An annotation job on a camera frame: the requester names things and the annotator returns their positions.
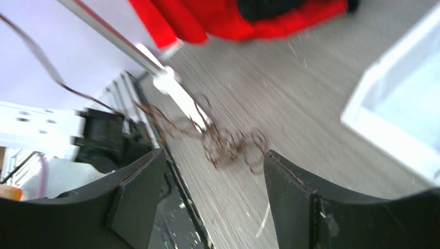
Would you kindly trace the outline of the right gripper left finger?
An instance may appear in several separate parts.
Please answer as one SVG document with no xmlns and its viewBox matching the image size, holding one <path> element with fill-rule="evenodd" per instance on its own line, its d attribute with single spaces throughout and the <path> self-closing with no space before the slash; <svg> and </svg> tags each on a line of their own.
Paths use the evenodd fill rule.
<svg viewBox="0 0 440 249">
<path fill-rule="evenodd" d="M 1 248 L 148 248 L 162 149 L 57 198 L 1 199 Z"/>
</svg>

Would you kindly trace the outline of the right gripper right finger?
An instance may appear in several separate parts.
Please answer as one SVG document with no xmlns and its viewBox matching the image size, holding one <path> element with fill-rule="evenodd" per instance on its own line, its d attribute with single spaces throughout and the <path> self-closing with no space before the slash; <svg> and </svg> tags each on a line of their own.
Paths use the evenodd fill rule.
<svg viewBox="0 0 440 249">
<path fill-rule="evenodd" d="M 439 248 L 439 188 L 382 199 L 336 185 L 267 151 L 279 248 Z"/>
</svg>

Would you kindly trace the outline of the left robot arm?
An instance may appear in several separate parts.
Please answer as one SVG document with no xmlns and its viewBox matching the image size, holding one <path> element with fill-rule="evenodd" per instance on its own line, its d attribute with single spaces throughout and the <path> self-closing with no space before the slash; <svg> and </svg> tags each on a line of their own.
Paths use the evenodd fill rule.
<svg viewBox="0 0 440 249">
<path fill-rule="evenodd" d="M 1 102 L 2 198 L 55 198 L 152 150 L 142 123 L 121 113 Z"/>
</svg>

